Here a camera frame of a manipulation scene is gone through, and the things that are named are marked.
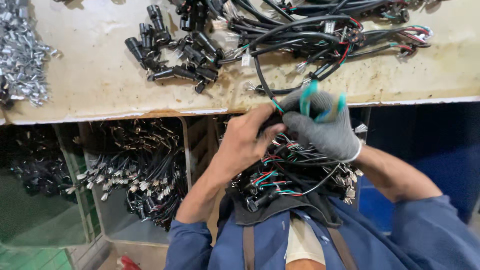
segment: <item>dirty workbench surface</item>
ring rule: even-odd
[[[18,102],[5,113],[7,122],[221,113],[244,111],[268,101],[245,90],[245,82],[252,80],[258,85],[259,80],[254,68],[241,67],[239,62],[224,65],[218,82],[201,95],[195,93],[193,84],[183,80],[147,82],[123,41],[138,36],[138,24],[149,21],[146,7],[152,3],[164,5],[165,23],[174,36],[183,37],[175,26],[179,21],[175,8],[166,0],[73,0],[67,5],[52,0],[31,2],[39,35],[64,56],[48,63],[51,101],[42,108]],[[261,3],[252,2],[257,7]],[[165,14],[165,7],[170,16]],[[396,52],[348,61],[321,85],[330,92],[346,92],[351,105],[480,100],[479,9],[476,0],[446,0],[410,11],[408,25],[433,29],[431,48],[419,50],[406,61],[396,58]],[[367,29],[390,27],[363,23]],[[222,36],[221,31],[213,35]],[[165,52],[163,58],[174,59],[171,51]],[[299,60],[288,54],[269,53],[259,59],[267,82],[277,88],[290,88],[302,80],[293,72]]]

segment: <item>red object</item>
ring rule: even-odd
[[[128,256],[122,256],[119,264],[123,266],[123,270],[142,270]]]

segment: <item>forearm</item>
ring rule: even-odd
[[[176,220],[182,223],[207,221],[215,204],[215,197],[224,185],[216,184],[215,178],[222,177],[210,166],[193,185],[177,211]]]
[[[363,146],[353,164],[392,202],[442,195],[425,174],[378,149]]]

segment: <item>gloved hand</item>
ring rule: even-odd
[[[312,118],[301,115],[300,96],[303,90],[297,90],[286,96],[280,107],[286,112],[283,123],[289,131],[299,134],[299,143],[311,143],[320,153],[341,162],[350,162],[360,154],[361,142],[353,133],[348,107],[345,106],[333,122],[315,123]],[[333,97],[321,91],[311,96],[311,110],[322,112],[332,107]]]

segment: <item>wire bundle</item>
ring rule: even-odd
[[[101,140],[91,169],[77,175],[80,186],[101,185],[102,201],[115,189],[126,193],[127,211],[169,230],[188,192],[181,124],[177,119],[123,120],[92,125]]]
[[[0,165],[22,182],[30,196],[42,194],[77,203],[65,157],[51,125],[6,126],[0,132]]]
[[[249,210],[255,212],[278,196],[304,196],[314,191],[351,204],[353,185],[361,175],[350,164],[325,156],[313,146],[304,148],[280,133],[264,158],[242,172],[233,184],[245,197]]]
[[[429,47],[426,39],[433,34],[430,28],[419,25],[364,31],[363,25],[351,17],[356,14],[365,15],[366,11],[372,11],[370,13],[375,11],[384,18],[393,17],[392,13],[399,16],[401,11],[406,11],[408,1],[342,0],[294,7],[290,3],[264,0],[283,17],[283,21],[287,21],[286,23],[260,13],[249,0],[233,1],[257,20],[239,15],[236,9],[232,8],[233,4],[230,1],[224,5],[228,28],[238,34],[239,47],[225,52],[225,59],[219,63],[242,61],[243,65],[245,59],[253,58],[261,82],[261,85],[255,87],[255,91],[267,94],[277,107],[275,95],[288,94],[300,89],[302,84],[307,84],[311,80],[323,81],[348,59],[372,55],[390,48],[400,49],[399,57],[409,56],[417,48]],[[296,20],[291,16],[292,14],[307,17]],[[296,71],[300,74],[313,63],[318,62],[319,68],[315,72],[310,72],[300,86],[289,89],[270,89],[263,77],[258,56],[277,50],[290,52],[294,57],[306,59],[297,65]]]

